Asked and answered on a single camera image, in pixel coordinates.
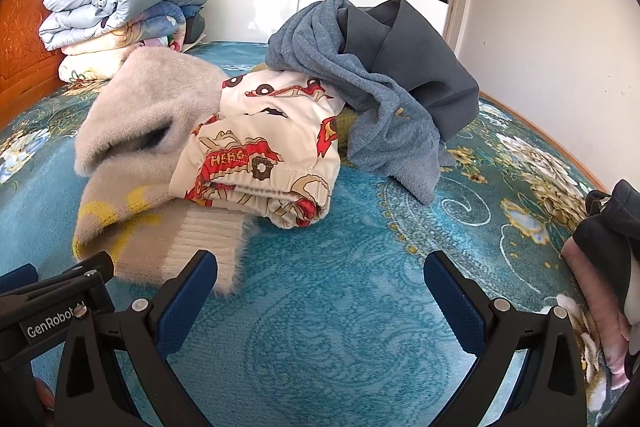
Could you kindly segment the person's left hand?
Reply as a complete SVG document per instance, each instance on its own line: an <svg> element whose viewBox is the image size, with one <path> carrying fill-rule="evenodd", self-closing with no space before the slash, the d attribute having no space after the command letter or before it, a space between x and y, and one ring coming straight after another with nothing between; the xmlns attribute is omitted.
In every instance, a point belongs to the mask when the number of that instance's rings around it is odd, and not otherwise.
<svg viewBox="0 0 640 427"><path fill-rule="evenodd" d="M49 386L40 378L35 378L36 392L43 407L47 411L54 410L54 394Z"/></svg>

